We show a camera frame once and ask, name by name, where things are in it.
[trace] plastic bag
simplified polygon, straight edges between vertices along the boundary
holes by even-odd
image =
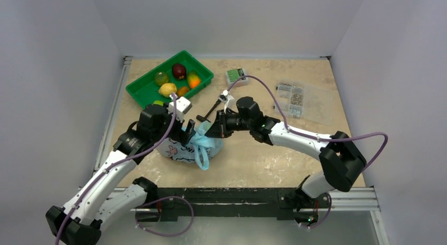
[[[201,123],[195,135],[186,146],[182,146],[179,142],[167,138],[157,147],[157,151],[174,161],[195,162],[201,169],[207,170],[209,168],[209,159],[219,153],[224,144],[222,139],[205,136],[206,131],[210,127],[211,123],[208,121]]]

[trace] green tray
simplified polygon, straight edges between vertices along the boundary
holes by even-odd
[[[160,89],[160,86],[155,84],[154,76],[158,72],[164,71],[169,75],[169,82],[174,83],[177,86],[177,90],[182,86],[187,86],[189,88],[188,81],[186,79],[177,80],[172,76],[172,66],[176,63],[180,63],[185,66],[187,72],[195,70],[197,75],[202,80],[199,86],[191,89],[184,95],[185,98],[191,98],[211,83],[211,79],[213,78],[214,74],[205,66],[203,66],[199,61],[197,61],[194,57],[192,57],[191,54],[183,50],[167,61],[158,65],[156,68],[149,71],[142,77],[138,78],[133,83],[127,85],[127,92],[143,109],[148,104],[152,104],[155,100],[160,100],[165,103],[171,102],[170,98],[164,97],[160,93],[158,93],[158,89]]]

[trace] white wall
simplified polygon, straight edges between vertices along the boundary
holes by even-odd
[[[0,0],[0,244],[52,244],[45,213],[93,169],[122,58],[92,0]]]
[[[94,0],[125,55],[331,55],[362,0]]]
[[[331,60],[353,134],[390,136],[364,177],[392,244],[447,240],[446,3],[364,0]],[[378,143],[359,144],[372,156]]]

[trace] table surface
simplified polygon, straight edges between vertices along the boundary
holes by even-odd
[[[132,60],[127,84],[135,81],[165,60]],[[332,123],[290,118],[290,125],[307,131],[334,134],[343,131],[351,134],[343,106],[328,60],[199,60],[214,73],[209,86],[190,99],[193,107],[186,120],[196,120],[196,115],[205,115],[217,100],[217,96],[227,88],[225,71],[245,68],[248,74],[262,79],[274,90],[280,80],[298,80],[332,92]],[[231,90],[237,100],[252,96],[264,115],[277,117],[273,101],[268,92],[253,79],[249,85]],[[132,122],[138,120],[142,108],[125,92],[119,105],[112,143],[125,132]],[[213,122],[215,113],[210,116]],[[130,172],[119,184],[129,186],[135,178],[146,177],[159,187],[296,187],[309,174],[321,171],[315,159],[282,146],[270,146],[255,141],[248,132],[235,132],[224,139],[222,150],[210,160],[210,168],[201,170],[195,163],[182,163],[161,156],[157,151],[147,155],[140,165]],[[354,186],[364,187],[360,176]]]

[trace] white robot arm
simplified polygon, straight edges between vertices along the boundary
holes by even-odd
[[[185,98],[177,100],[176,119],[169,132],[170,138],[182,144],[187,144],[195,133],[192,120],[186,130],[182,130],[183,115],[190,108],[191,103]],[[261,143],[285,146],[321,162],[323,171],[307,177],[294,190],[292,201],[297,209],[334,188],[349,191],[366,165],[365,159],[352,142],[333,143],[318,140],[347,138],[345,133],[329,135],[294,127],[287,128],[284,122],[264,116],[251,97],[239,99],[237,109],[238,112],[234,112],[226,105],[224,110],[217,111],[216,120],[205,136],[227,138],[234,131],[249,131],[250,135]],[[128,131],[119,137],[114,150],[92,179],[62,208],[53,206],[48,210],[46,218],[54,235],[62,228],[61,240],[66,244],[96,244],[101,231],[125,212],[158,199],[157,186],[146,178],[136,179],[117,197],[108,199],[108,196],[141,162],[144,155],[127,161],[123,159],[143,153],[158,142],[167,131],[173,111],[174,105],[171,102],[167,106],[148,105],[141,112],[139,121],[131,124]],[[291,131],[312,135],[316,140]],[[85,191],[87,193],[82,201],[76,204]]]

